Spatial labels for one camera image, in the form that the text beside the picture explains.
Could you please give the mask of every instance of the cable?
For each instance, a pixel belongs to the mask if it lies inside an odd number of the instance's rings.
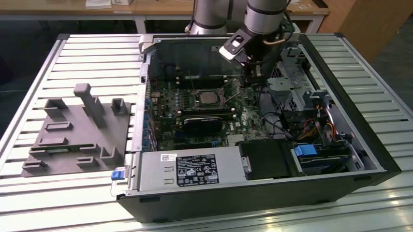
[[[186,33],[192,32],[192,29],[193,29],[193,25],[194,25],[194,18],[196,18],[196,6],[197,6],[197,0],[194,0],[194,6],[193,6],[193,16],[192,16],[192,21],[188,25],[188,28],[186,28]]]
[[[285,39],[285,41],[284,41],[282,43],[280,43],[280,44],[285,44],[285,42],[289,41],[289,40],[292,39],[293,34],[294,34],[294,31],[296,31],[294,25],[293,25],[293,21],[292,21],[292,18],[290,18],[290,15],[288,14],[286,11],[284,11],[284,14],[285,14],[285,17],[286,17],[286,19],[288,19],[288,21],[289,21],[289,24],[290,24],[290,26],[292,26],[292,31],[290,31],[289,37],[288,37],[288,38]],[[266,63],[270,59],[273,59],[274,57],[277,57],[277,56],[281,55],[281,52],[280,52],[280,51],[282,51],[282,50],[284,50],[284,46],[280,46],[278,50],[274,52],[274,56],[268,56],[262,61],[250,62],[249,65],[261,65],[261,64]]]
[[[290,24],[292,29],[293,29],[290,31],[289,37],[286,39],[281,39],[281,40],[277,40],[277,41],[273,41],[273,42],[269,42],[268,40],[264,40],[264,44],[265,45],[273,46],[273,45],[282,44],[284,42],[289,41],[292,39],[292,37],[293,37],[296,29],[294,29],[294,26],[293,26],[292,18],[290,18],[290,15],[289,15],[289,13],[286,11],[284,11],[284,15],[285,15],[286,20],[289,21],[289,24]]]
[[[277,128],[282,131],[282,133],[285,134],[285,136],[292,139],[296,140],[294,136],[290,134],[290,132],[288,132],[288,130],[285,128],[282,128],[281,126],[276,125],[276,123],[270,122],[269,119],[266,119],[266,117],[264,116],[262,112],[261,112],[261,108],[260,108],[260,99],[261,99],[261,94],[264,91],[264,87],[265,85],[261,87],[260,93],[258,93],[258,98],[257,98],[257,108],[258,108],[258,114],[260,117],[273,126],[273,128]]]

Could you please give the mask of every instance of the white sticker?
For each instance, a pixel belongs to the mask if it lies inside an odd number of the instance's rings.
[[[162,154],[161,155],[161,161],[176,161],[177,160],[177,154]]]
[[[131,14],[131,11],[114,11],[114,14]]]

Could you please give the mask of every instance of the slotted metal surface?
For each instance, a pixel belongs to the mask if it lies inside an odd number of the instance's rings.
[[[141,224],[111,195],[111,172],[20,177],[22,164],[46,118],[47,98],[74,97],[75,83],[89,81],[102,102],[135,101],[141,63],[138,35],[73,35],[57,48],[43,82],[28,104],[22,125],[0,159],[0,231],[392,231],[413,224],[413,124],[369,66],[333,35],[311,36],[317,49],[356,102],[404,173],[379,186],[360,189],[335,203],[298,206],[237,215]]]

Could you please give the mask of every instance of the metal bracket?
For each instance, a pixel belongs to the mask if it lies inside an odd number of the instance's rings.
[[[145,34],[141,36],[139,38],[139,51],[142,54],[146,54],[147,52],[150,52],[153,49],[150,49],[150,47],[155,44],[154,42],[154,35],[153,34]]]
[[[270,84],[270,89],[274,91],[290,91],[294,88],[298,88],[293,85],[290,78],[269,78],[268,82]]]

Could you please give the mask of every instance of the warning label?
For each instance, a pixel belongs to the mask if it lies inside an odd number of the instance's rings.
[[[177,157],[178,186],[218,184],[216,155]]]

